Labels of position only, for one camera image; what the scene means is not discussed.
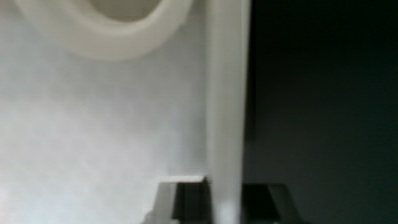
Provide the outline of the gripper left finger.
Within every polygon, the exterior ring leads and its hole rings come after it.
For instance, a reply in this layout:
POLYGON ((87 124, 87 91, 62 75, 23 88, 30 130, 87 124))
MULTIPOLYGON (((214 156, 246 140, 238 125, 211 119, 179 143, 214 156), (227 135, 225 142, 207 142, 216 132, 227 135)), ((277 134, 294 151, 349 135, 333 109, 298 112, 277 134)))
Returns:
POLYGON ((204 176, 170 176, 159 182, 142 224, 211 224, 211 193, 204 176))

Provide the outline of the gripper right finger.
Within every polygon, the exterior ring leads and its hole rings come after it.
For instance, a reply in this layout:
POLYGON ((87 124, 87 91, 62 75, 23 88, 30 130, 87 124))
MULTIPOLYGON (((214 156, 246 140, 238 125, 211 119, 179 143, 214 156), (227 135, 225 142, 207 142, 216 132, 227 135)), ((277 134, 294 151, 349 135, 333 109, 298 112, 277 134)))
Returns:
POLYGON ((245 184, 241 224, 310 224, 300 215, 284 184, 245 184))

